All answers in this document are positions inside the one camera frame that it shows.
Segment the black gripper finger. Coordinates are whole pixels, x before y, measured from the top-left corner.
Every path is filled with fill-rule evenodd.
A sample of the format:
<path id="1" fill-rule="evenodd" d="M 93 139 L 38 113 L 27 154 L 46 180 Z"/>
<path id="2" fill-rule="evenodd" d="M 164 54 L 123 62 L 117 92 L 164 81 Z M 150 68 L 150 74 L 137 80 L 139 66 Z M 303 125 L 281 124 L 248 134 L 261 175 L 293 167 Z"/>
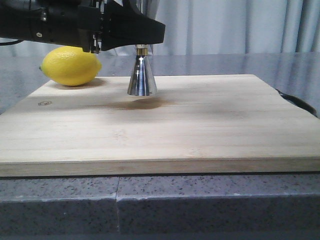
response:
<path id="1" fill-rule="evenodd" d="M 161 44 L 166 26 L 141 13 L 135 0 L 104 4 L 101 50 L 129 45 Z"/>

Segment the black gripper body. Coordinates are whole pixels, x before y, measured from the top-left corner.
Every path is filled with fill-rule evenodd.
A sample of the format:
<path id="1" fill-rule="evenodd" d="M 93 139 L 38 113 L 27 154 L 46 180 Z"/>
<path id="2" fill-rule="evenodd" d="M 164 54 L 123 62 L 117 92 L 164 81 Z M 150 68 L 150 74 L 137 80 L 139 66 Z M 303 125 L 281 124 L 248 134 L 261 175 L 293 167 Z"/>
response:
<path id="1" fill-rule="evenodd" d="M 104 6 L 103 0 L 2 0 L 0 36 L 6 45 L 32 41 L 98 53 Z"/>

